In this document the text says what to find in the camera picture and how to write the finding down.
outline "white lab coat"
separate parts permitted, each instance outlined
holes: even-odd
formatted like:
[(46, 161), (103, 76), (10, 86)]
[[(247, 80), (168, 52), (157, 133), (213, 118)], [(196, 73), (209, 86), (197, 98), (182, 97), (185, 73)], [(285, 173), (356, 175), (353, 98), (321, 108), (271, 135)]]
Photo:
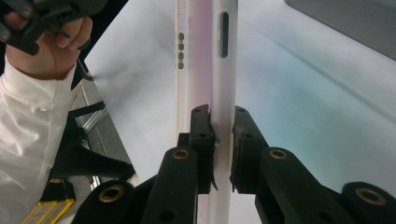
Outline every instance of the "white lab coat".
[(76, 67), (37, 80), (6, 59), (0, 76), (0, 223), (21, 223), (39, 201), (61, 142)]

